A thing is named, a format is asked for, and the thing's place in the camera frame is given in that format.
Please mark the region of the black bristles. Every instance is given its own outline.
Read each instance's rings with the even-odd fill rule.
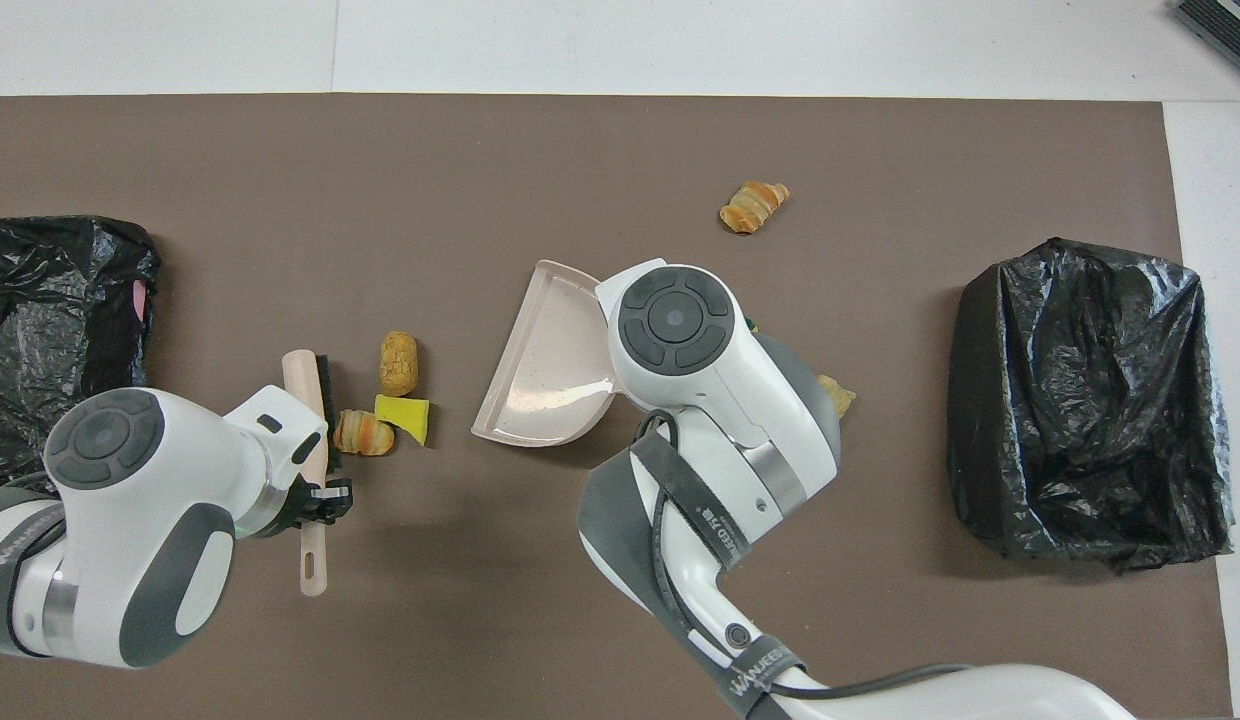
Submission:
[[[336,405],[331,400],[331,364],[327,356],[317,356],[317,388],[322,392],[322,415],[327,419],[327,473],[340,468],[340,451],[332,436],[336,432]]]

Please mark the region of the velcro strap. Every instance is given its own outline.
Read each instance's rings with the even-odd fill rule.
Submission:
[[[644,434],[630,447],[665,493],[678,506],[689,527],[717,556],[722,570],[730,570],[749,553],[749,540],[711,487],[704,483],[678,450],[657,432]]]
[[[717,693],[735,710],[735,715],[748,718],[749,711],[771,691],[771,684],[790,667],[801,667],[802,661],[770,634],[760,634],[744,648],[717,680]]]
[[[16,600],[20,566],[26,556],[45,550],[63,534],[64,507],[56,503],[21,520],[0,542],[0,652],[7,656],[45,657],[26,648],[16,637],[11,620],[12,602]]]

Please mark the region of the brush handle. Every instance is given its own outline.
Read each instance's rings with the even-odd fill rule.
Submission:
[[[309,405],[319,416],[322,413],[322,382],[317,377],[317,356],[311,349],[293,349],[281,357],[281,385]],[[306,483],[327,487],[326,445],[314,447],[300,466]],[[300,524],[300,592],[317,596],[327,589],[327,525]]]

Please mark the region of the black control button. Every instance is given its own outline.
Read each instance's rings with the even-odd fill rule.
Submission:
[[[60,455],[61,452],[68,450],[68,441],[73,436],[73,425],[81,423],[82,415],[84,413],[77,413],[77,410],[66,415],[64,419],[52,428],[52,434],[47,436],[47,455]]]
[[[120,406],[122,410],[126,410],[128,415],[144,413],[150,406],[154,406],[155,402],[157,402],[157,398],[150,395],[150,393],[134,388],[112,389],[95,397],[97,406]]]
[[[647,301],[651,301],[652,295],[666,288],[673,288],[677,281],[678,270],[657,268],[630,284],[629,290],[624,294],[624,306],[634,310],[644,309],[647,306]]]
[[[109,480],[109,466],[104,462],[84,462],[67,456],[56,465],[57,480],[69,487],[95,486]]]
[[[678,347],[675,363],[680,368],[704,363],[722,347],[722,341],[725,341],[725,331],[719,325],[711,325],[711,327],[704,328],[704,333],[696,342],[687,347]]]
[[[704,311],[687,292],[666,292],[651,304],[647,312],[652,335],[665,342],[687,342],[696,337],[703,322]]]
[[[725,290],[722,290],[722,284],[715,279],[708,278],[704,273],[687,273],[684,284],[687,284],[688,290],[694,291],[704,300],[704,307],[708,309],[709,315],[722,316],[730,312],[732,301],[725,295]]]
[[[153,456],[160,439],[157,436],[157,419],[149,415],[140,418],[136,420],[134,432],[131,432],[131,441],[122,449],[122,452],[118,452],[118,462],[122,462],[123,468],[135,468],[141,460],[149,460]]]
[[[629,322],[624,325],[624,337],[629,342],[629,351],[634,352],[644,361],[652,366],[660,366],[665,362],[665,347],[660,347],[647,337],[647,331],[644,331],[642,320],[630,318]]]
[[[748,630],[744,630],[744,625],[730,623],[725,627],[725,642],[728,642],[730,647],[748,647],[749,641],[751,641],[751,638],[749,638]]]
[[[73,450],[86,460],[99,460],[117,452],[130,434],[125,416],[99,410],[73,428]]]

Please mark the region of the croissant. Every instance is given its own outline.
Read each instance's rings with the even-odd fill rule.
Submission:
[[[789,187],[784,183],[749,181],[735,191],[728,204],[717,211],[717,217],[733,232],[753,233],[780,209],[785,200],[789,200]]]
[[[332,441],[341,452],[384,455],[393,449],[393,428],[365,410],[341,410]]]
[[[852,402],[856,400],[856,393],[843,388],[835,378],[830,378],[830,375],[816,375],[816,379],[820,380],[825,392],[835,400],[835,406],[838,409],[838,419],[841,419],[841,416],[847,414],[849,406],[852,406]]]

